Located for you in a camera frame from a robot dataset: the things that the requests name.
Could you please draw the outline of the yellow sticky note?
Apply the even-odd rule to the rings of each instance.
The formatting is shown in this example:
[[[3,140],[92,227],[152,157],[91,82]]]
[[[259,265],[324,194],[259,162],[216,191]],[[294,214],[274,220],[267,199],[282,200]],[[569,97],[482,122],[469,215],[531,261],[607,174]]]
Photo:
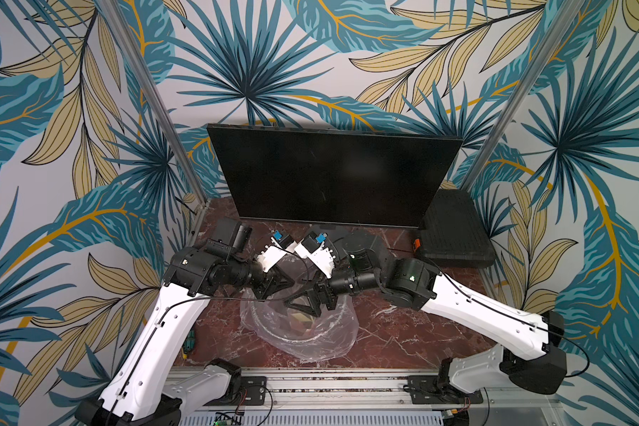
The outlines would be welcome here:
[[[312,317],[308,317],[303,313],[293,313],[289,317],[289,326],[296,330],[297,332],[305,332],[305,330],[309,330],[314,325],[314,319]]]

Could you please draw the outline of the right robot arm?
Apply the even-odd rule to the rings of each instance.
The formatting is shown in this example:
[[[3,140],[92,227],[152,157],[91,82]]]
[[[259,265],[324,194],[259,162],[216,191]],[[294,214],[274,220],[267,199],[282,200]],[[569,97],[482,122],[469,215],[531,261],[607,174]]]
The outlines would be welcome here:
[[[555,312],[537,314],[504,305],[434,264],[394,257],[382,238],[367,232],[352,232],[337,242],[320,236],[299,248],[330,268],[287,297],[289,309],[318,317],[335,309],[340,296],[378,290],[391,305],[446,318],[495,342],[482,353],[444,360],[433,385],[440,396],[506,385],[552,395],[566,379],[566,354],[559,347],[564,320]]]

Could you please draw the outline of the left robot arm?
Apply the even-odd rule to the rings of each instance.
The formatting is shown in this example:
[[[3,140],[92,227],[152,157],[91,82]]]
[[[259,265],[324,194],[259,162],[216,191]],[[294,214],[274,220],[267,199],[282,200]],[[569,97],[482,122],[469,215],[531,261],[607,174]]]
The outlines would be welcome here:
[[[168,385],[166,380],[189,331],[219,289],[250,289],[255,301],[264,302],[294,285],[275,264],[241,256],[250,233],[249,226],[223,218],[211,238],[172,257],[147,326],[101,395],[76,408],[78,422],[177,425],[201,406],[236,394],[241,369],[223,360],[182,383]]]

